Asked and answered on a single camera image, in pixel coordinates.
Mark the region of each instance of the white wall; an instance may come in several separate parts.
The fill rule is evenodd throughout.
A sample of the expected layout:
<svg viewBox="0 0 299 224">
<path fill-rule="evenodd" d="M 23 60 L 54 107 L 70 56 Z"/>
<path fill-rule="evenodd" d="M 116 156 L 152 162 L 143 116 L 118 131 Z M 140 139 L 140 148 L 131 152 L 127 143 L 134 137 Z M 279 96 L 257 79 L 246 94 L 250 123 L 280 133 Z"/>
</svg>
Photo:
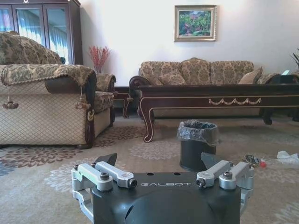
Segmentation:
<svg viewBox="0 0 299 224">
<path fill-rule="evenodd" d="M 128 86 L 143 61 L 249 60 L 266 72 L 295 71 L 299 0 L 80 0 L 84 63 L 90 45 L 108 46 L 104 71 Z M 174 42 L 174 6 L 218 5 L 217 41 Z"/>
</svg>

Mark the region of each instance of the red dried flower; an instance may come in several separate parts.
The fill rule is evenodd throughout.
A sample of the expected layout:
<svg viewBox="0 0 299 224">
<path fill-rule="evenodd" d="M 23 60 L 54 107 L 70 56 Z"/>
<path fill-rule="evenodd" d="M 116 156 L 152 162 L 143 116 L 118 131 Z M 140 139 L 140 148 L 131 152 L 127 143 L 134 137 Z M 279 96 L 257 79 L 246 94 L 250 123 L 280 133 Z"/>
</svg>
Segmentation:
<svg viewBox="0 0 299 224">
<path fill-rule="evenodd" d="M 110 49 L 106 46 L 104 48 L 91 46 L 89 47 L 89 56 L 93 61 L 94 70 L 101 73 L 102 67 L 110 55 Z"/>
</svg>

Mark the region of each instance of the floor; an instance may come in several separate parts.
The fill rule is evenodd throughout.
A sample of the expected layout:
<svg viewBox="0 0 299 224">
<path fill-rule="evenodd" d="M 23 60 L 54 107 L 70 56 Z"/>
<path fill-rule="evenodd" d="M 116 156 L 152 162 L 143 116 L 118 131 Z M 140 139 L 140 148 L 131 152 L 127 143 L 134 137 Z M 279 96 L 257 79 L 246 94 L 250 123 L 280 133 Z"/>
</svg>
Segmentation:
<svg viewBox="0 0 299 224">
<path fill-rule="evenodd" d="M 217 154 L 237 163 L 246 154 L 266 159 L 278 151 L 299 151 L 299 123 L 278 116 L 266 126 L 261 119 L 208 119 L 219 127 Z M 155 136 L 144 143 L 144 123 L 137 117 L 116 118 L 93 148 L 13 146 L 0 149 L 0 223 L 90 223 L 71 194 L 71 169 L 98 156 L 117 153 L 116 166 L 131 172 L 183 172 L 179 166 L 180 120 L 155 121 Z M 257 168 L 255 192 L 242 224 L 297 224 L 299 170 Z"/>
</svg>

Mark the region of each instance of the sofa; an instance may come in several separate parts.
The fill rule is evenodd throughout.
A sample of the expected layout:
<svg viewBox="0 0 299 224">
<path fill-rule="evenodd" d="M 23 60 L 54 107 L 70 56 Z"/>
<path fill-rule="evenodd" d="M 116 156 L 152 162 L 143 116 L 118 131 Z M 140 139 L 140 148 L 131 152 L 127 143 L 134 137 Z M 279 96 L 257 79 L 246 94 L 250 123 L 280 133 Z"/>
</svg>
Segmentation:
<svg viewBox="0 0 299 224">
<path fill-rule="evenodd" d="M 250 61 L 209 62 L 195 57 L 182 62 L 146 61 L 141 64 L 138 76 L 131 78 L 130 88 L 132 90 L 137 90 L 140 85 L 165 85 L 162 81 L 160 81 L 161 76 L 166 78 L 164 81 L 166 81 L 167 84 L 238 84 L 245 74 L 252 72 L 253 70 L 254 65 Z M 183 79 L 173 80 L 173 78 L 169 76 L 170 80 L 167 80 L 168 74 L 171 74 L 173 71 L 179 72 Z M 262 74 L 260 78 L 256 80 L 256 84 L 269 83 L 277 76 L 279 76 L 277 73 Z M 154 110 L 155 117 L 258 116 L 259 113 L 260 110 L 257 108 Z"/>
<path fill-rule="evenodd" d="M 63 65 L 37 42 L 0 32 L 0 146 L 91 148 L 114 122 L 115 76 Z"/>
</svg>

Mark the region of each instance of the black trash bin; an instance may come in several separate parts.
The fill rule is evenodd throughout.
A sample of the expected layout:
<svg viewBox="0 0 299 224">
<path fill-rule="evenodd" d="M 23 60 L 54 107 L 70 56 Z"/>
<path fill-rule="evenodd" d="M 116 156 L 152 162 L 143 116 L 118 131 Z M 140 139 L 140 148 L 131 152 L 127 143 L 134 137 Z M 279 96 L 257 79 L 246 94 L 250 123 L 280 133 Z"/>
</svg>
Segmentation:
<svg viewBox="0 0 299 224">
<path fill-rule="evenodd" d="M 219 131 L 216 124 L 188 120 L 181 122 L 177 138 L 181 141 L 180 166 L 188 171 L 204 171 L 201 153 L 216 154 Z"/>
</svg>

